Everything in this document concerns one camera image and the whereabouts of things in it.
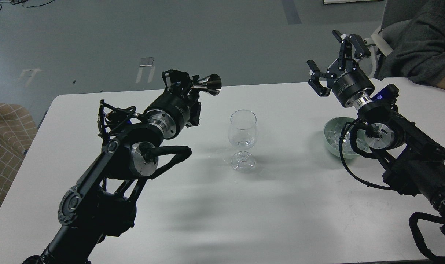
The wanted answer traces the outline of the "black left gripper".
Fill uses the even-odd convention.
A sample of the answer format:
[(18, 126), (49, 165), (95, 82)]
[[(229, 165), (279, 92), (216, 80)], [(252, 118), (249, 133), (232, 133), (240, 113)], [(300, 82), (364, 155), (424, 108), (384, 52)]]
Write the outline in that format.
[(170, 92), (189, 92), (192, 80), (187, 72), (167, 70), (162, 72), (165, 92), (157, 97), (144, 111), (147, 122), (162, 130), (163, 138), (177, 137), (184, 127), (197, 127), (200, 121), (201, 103), (199, 94), (191, 92), (186, 96)]

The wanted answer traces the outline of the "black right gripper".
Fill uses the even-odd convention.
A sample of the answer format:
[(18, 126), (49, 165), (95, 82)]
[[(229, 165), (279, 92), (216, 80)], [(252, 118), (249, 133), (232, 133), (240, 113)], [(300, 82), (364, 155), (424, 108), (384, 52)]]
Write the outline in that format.
[[(308, 80), (311, 88), (320, 96), (327, 97), (330, 91), (334, 93), (342, 107), (352, 107), (350, 99), (359, 92), (372, 95), (375, 87), (359, 67), (359, 60), (371, 56), (371, 52), (360, 35), (342, 34), (332, 31), (340, 43), (338, 58), (327, 69), (321, 72), (313, 60), (307, 60), (311, 74)], [(327, 87), (320, 83), (320, 78), (327, 79)]]

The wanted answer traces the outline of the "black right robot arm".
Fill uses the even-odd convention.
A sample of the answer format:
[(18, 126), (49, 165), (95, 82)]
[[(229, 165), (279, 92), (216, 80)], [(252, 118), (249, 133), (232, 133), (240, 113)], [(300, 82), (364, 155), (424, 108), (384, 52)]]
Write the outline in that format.
[[(326, 72), (308, 60), (311, 70), (308, 83), (319, 96), (333, 92), (342, 107), (354, 107), (357, 111), (357, 119), (346, 122), (340, 132), (341, 162), (354, 179), (367, 187), (410, 196), (422, 194), (438, 215), (413, 213), (409, 218), (412, 237), (424, 257), (434, 264), (445, 264), (445, 256), (438, 256), (427, 247), (418, 227), (419, 220), (437, 223), (445, 236), (445, 148), (398, 113), (399, 89), (394, 84), (373, 95), (375, 86), (358, 63), (371, 55), (363, 38), (344, 35), (338, 30), (332, 34), (340, 43), (338, 58)], [(346, 134), (355, 153), (380, 162), (385, 169), (384, 185), (365, 181), (351, 172), (343, 156)]]

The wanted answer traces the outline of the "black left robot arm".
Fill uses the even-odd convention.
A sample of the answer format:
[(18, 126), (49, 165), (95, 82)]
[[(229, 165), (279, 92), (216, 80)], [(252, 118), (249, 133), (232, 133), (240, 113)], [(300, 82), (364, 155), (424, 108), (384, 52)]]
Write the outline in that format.
[(101, 152), (63, 195), (57, 211), (61, 228), (41, 254), (25, 264), (88, 264), (97, 244), (134, 227), (136, 202), (148, 180), (188, 159), (188, 146), (163, 146), (184, 127), (199, 125), (200, 92), (219, 95), (221, 78), (162, 72), (165, 89), (142, 113), (135, 106), (100, 101)]

